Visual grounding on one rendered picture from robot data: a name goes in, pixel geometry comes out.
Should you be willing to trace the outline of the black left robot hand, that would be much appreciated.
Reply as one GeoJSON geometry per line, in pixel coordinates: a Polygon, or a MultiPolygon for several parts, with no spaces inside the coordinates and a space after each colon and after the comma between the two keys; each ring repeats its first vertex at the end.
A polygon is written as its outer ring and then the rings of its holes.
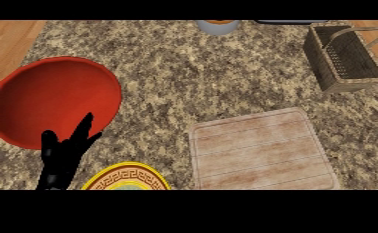
{"type": "Polygon", "coordinates": [[[42,133],[42,161],[43,170],[40,174],[37,190],[67,190],[77,172],[81,157],[90,149],[102,133],[89,136],[92,129],[93,114],[87,113],[71,137],[58,140],[56,133],[46,130],[42,133]]]}

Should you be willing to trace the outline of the pale wooden cutting board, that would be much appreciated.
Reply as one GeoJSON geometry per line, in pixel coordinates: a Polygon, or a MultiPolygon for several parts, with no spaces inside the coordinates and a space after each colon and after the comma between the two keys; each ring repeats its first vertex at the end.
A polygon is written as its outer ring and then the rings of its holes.
{"type": "Polygon", "coordinates": [[[189,130],[201,190],[335,190],[340,183],[298,107],[198,123],[189,130]]]}

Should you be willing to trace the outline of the brown wicker basket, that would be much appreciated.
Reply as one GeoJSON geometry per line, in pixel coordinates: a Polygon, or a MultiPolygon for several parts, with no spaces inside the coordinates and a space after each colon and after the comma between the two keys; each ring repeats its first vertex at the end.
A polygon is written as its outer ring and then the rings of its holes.
{"type": "Polygon", "coordinates": [[[378,27],[312,25],[303,45],[306,57],[325,93],[356,92],[378,85],[378,63],[358,31],[378,31],[378,27]]]}

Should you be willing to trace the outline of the yellow patterned plate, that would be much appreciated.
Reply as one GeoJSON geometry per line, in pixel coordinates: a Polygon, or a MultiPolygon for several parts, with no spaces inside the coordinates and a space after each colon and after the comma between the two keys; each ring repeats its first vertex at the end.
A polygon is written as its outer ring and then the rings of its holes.
{"type": "Polygon", "coordinates": [[[121,162],[107,167],[87,181],[83,190],[170,190],[158,171],[140,162],[121,162]]]}

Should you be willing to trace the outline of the red bowl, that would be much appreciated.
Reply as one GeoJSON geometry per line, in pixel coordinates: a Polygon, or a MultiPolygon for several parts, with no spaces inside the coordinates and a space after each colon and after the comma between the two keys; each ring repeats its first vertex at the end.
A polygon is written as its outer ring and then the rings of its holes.
{"type": "Polygon", "coordinates": [[[120,105],[121,85],[102,64],[71,56],[44,58],[0,80],[0,139],[39,149],[42,133],[50,130],[67,139],[86,115],[98,133],[120,105]]]}

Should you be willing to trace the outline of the grey pot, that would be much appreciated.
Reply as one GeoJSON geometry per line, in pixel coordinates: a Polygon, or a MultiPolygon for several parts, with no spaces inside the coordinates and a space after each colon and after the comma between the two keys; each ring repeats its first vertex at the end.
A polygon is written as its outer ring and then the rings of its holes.
{"type": "Polygon", "coordinates": [[[210,35],[226,35],[236,30],[239,21],[216,21],[210,22],[207,20],[197,21],[200,29],[210,35]]]}

